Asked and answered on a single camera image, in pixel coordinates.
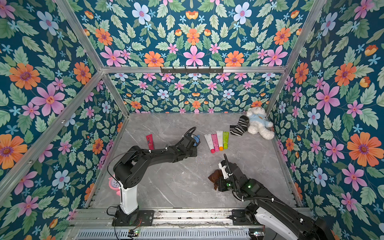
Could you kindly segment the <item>blue toothpaste tube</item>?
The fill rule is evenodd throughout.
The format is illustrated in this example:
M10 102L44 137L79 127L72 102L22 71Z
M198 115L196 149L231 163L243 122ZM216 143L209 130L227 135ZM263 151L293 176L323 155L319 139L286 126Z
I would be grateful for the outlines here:
M199 144L200 144L200 135L194 135L194 139L195 139L195 141L196 141L196 143L194 144L194 146L198 146Z

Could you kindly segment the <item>brown cloth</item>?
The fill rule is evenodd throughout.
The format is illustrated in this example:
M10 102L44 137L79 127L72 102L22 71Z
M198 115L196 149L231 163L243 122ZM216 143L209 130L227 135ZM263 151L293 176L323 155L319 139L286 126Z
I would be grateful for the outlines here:
M214 184L215 191L219 187L220 178L223 177L222 170L215 170L211 175L209 175L208 179Z

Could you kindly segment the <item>white tube red cap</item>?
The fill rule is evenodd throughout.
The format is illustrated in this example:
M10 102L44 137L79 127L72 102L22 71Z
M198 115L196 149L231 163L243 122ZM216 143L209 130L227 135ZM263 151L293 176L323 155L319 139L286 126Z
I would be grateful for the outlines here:
M214 147L214 144L213 144L213 139L212 139L211 134L206 134L205 135L205 139L207 141L207 144L208 144L208 147L210 149L210 152L212 154L214 154L216 151L215 151L215 147Z

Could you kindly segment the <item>pink Curaprox toothpaste tube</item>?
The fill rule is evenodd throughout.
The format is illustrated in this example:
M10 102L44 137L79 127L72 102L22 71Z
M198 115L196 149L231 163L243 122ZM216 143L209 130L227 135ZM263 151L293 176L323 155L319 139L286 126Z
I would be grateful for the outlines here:
M211 138L212 138L212 142L213 142L213 145L214 145L215 152L219 152L220 151L220 147L219 147L219 141L218 141L217 134L211 134Z

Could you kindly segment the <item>red Curaprox toothpaste tube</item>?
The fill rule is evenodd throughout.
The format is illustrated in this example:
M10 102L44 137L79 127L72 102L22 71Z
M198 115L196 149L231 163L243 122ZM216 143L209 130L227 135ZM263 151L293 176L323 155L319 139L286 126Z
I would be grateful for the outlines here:
M152 134L147 135L147 136L146 136L146 140L147 140L149 149L150 149L150 150L154 150L154 149L155 149L155 146L154 146L153 135L152 135Z

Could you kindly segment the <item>green Curaprox toothpaste tube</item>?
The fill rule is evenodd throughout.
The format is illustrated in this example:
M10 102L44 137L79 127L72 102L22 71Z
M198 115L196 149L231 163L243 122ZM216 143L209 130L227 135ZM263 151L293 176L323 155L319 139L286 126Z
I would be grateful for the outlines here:
M229 132L223 132L223 148L228 149L229 144Z

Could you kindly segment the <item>white tube orange cap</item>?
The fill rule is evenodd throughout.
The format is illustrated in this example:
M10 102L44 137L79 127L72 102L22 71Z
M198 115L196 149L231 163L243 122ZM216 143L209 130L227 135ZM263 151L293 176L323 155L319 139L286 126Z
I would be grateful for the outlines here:
M223 141L223 131L217 131L217 139L218 139L218 145L219 145L219 151L224 150L224 141Z

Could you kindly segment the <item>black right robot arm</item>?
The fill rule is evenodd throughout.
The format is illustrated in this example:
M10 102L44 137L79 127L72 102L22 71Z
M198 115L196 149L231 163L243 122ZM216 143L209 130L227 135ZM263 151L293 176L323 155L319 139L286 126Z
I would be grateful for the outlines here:
M220 192L231 191L233 196L250 203L245 208L245 222L264 225L286 240L333 240L327 223L305 216L285 204L268 188L255 179L249 179L240 168L223 160L219 163L222 176L217 180Z

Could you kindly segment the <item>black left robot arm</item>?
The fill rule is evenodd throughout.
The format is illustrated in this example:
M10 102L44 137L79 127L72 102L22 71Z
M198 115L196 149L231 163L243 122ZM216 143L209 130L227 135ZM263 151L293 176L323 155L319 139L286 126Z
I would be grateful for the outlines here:
M191 134L183 136L175 145L163 149L146 150L133 146L113 167L115 178L120 185L121 211L128 216L139 208L137 185L150 166L194 158L198 154L198 146L199 143Z

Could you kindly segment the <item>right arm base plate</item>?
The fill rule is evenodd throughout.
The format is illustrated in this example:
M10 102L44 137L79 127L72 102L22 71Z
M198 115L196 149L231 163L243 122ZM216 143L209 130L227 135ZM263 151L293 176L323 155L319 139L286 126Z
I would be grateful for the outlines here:
M232 220L234 226L254 226L258 224L255 217L252 217L251 214L244 209L233 209L227 218Z

